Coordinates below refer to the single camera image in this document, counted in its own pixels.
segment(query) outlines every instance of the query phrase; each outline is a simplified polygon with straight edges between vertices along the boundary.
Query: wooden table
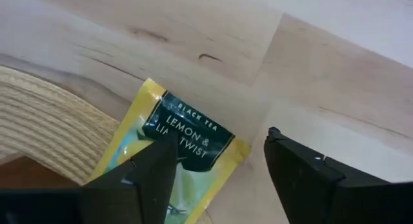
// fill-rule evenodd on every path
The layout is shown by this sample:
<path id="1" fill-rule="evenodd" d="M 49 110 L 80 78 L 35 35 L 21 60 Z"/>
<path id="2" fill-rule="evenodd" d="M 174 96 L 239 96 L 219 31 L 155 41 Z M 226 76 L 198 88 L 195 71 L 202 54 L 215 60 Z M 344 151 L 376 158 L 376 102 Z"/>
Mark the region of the wooden table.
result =
<path id="1" fill-rule="evenodd" d="M 286 223 L 263 159 L 270 126 L 413 179 L 411 2 L 0 0 L 0 64 L 118 120 L 151 77 L 254 149 L 208 209 L 214 223 Z"/>
<path id="2" fill-rule="evenodd" d="M 0 160 L 0 178 L 0 188 L 79 187 L 77 183 L 19 154 Z"/>

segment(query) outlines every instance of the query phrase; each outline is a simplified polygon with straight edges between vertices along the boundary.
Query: woven basket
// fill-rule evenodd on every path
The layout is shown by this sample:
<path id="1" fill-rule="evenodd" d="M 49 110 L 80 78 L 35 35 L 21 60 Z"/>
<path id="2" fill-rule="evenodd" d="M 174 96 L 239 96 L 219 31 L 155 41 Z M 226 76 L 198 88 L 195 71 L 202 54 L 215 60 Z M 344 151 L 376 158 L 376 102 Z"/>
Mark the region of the woven basket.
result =
<path id="1" fill-rule="evenodd" d="M 118 125 L 66 90 L 0 66 L 0 158 L 20 152 L 83 185 Z M 205 213 L 198 223 L 211 220 Z"/>

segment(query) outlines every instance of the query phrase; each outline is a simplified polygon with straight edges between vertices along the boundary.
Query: yellow tea packet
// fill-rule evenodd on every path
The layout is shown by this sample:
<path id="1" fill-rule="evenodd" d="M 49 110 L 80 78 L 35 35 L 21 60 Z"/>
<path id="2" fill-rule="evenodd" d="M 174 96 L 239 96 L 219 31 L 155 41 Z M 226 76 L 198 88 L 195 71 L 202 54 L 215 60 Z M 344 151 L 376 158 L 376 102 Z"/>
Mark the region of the yellow tea packet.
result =
<path id="1" fill-rule="evenodd" d="M 151 79 L 137 93 L 90 181 L 171 131 L 178 133 L 178 162 L 165 223 L 193 224 L 251 149 Z"/>

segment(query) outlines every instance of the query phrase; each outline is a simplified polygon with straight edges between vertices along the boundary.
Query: light wood grain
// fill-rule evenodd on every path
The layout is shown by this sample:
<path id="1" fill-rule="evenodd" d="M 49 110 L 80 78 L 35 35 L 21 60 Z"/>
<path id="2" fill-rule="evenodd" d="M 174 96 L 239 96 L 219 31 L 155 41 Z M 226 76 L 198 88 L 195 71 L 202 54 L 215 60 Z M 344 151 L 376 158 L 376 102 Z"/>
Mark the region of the light wood grain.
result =
<path id="1" fill-rule="evenodd" d="M 85 85 L 93 82 L 85 85 L 83 90 L 79 91 L 77 88 L 77 94 L 106 111 L 108 109 L 104 107 L 112 105 L 116 96 L 125 101 L 133 100 L 142 79 L 152 77 L 237 135 L 252 142 L 257 127 L 266 113 L 267 101 L 249 89 L 248 81 L 255 77 L 280 14 L 275 10 L 266 11 L 254 3 L 248 4 L 245 0 L 225 0 L 224 3 L 222 1 L 224 0 L 200 0 L 202 3 L 198 5 L 201 12 L 199 16 L 203 21 L 194 23 L 194 26 L 188 26 L 187 23 L 178 24 L 179 22 L 173 22 L 169 27 L 164 26 L 172 34 L 171 36 L 165 34 L 169 39 L 166 43 L 154 37 L 155 33 L 162 34 L 162 32 L 158 33 L 158 29 L 151 29 L 150 26 L 154 25 L 153 20 L 157 23 L 169 23 L 169 21 L 164 16 L 159 17 L 158 11 L 151 15 L 149 11 L 154 7 L 148 7 L 150 5 L 146 5 L 145 2 L 138 3 L 141 4 L 142 11 L 129 10 L 131 13 L 137 13 L 136 18 L 142 13 L 147 14 L 142 19 L 138 19 L 138 23 L 143 27 L 134 27 L 142 29 L 136 36 L 127 32 L 130 30 L 127 27 L 133 23 L 128 25 L 124 23 L 121 26 L 123 29 L 120 29 L 110 22 L 117 21 L 117 18 L 113 17 L 108 20 L 107 28 L 103 28 L 88 21 L 86 18 L 96 18 L 99 22 L 99 18 L 94 17 L 93 14 L 89 15 L 88 12 L 80 13 L 81 7 L 66 10 L 59 7 L 61 5 L 66 8 L 68 5 L 59 3 L 60 0 L 53 0 L 53 3 L 47 3 L 45 0 L 2 0 L 0 21 L 4 25 L 0 28 L 2 42 L 0 53 L 6 55 L 5 57 L 24 60 L 32 65 L 54 70 L 55 75 L 60 79 L 49 79 L 64 87 L 73 88 L 77 87 L 77 84 Z M 179 3 L 178 0 L 171 0 L 170 4 L 173 7 L 165 7 L 161 11 L 175 18 L 180 18 L 179 15 L 184 11 L 187 15 L 192 15 L 190 13 L 194 10 L 193 5 L 185 6 L 185 3 Z M 205 12 L 203 7 L 206 6 L 216 7 L 216 10 L 222 10 L 223 13 L 218 15 L 211 10 Z M 123 10 L 119 4 L 116 7 L 122 11 L 117 14 L 118 16 L 128 11 L 128 9 Z M 235 12 L 245 7 L 248 7 L 249 15 L 235 18 Z M 102 6 L 91 5 L 90 8 L 95 8 L 94 12 L 97 8 L 101 8 L 103 13 L 106 12 L 102 11 L 104 10 Z M 148 26 L 145 26 L 146 19 L 148 19 Z M 267 19 L 272 21 L 264 23 L 263 20 Z M 194 28 L 200 31 L 210 30 L 210 36 L 197 34 Z M 227 34 L 233 34 L 241 39 L 228 37 Z M 181 42 L 186 37 L 190 43 L 188 45 Z M 208 38 L 214 40 L 211 47 Z M 178 48 L 185 50 L 179 52 L 176 50 Z M 208 49 L 225 53 L 221 56 L 211 53 Z M 251 51 L 257 55 L 248 59 L 243 56 L 243 51 Z M 196 57 L 192 58 L 190 54 L 183 55 L 183 52 L 196 52 Z M 201 54 L 210 54 L 237 66 L 226 66 L 230 73 L 222 76 L 215 68 L 211 68 L 214 67 L 213 65 L 199 62 L 198 56 Z M 111 103 L 104 101 L 106 95 L 101 95 L 103 96 L 101 99 L 92 97 L 94 90 L 107 90 L 109 96 L 114 96 L 110 99 Z M 110 115 L 119 118 L 123 112 L 124 109 L 118 114 L 110 111 Z"/>
<path id="2" fill-rule="evenodd" d="M 99 107 L 104 113 L 118 121 L 123 119 L 130 106 L 129 100 L 118 96 L 102 84 L 70 72 L 60 72 L 53 68 L 35 65 L 4 54 L 0 54 L 0 65 L 14 68 L 58 85 Z"/>
<path id="3" fill-rule="evenodd" d="M 413 156 L 413 70 L 284 15 L 254 88 Z"/>
<path id="4" fill-rule="evenodd" d="M 279 18 L 251 0 L 46 1 L 242 83 L 254 79 Z"/>
<path id="5" fill-rule="evenodd" d="M 256 0 L 413 67 L 413 0 Z"/>

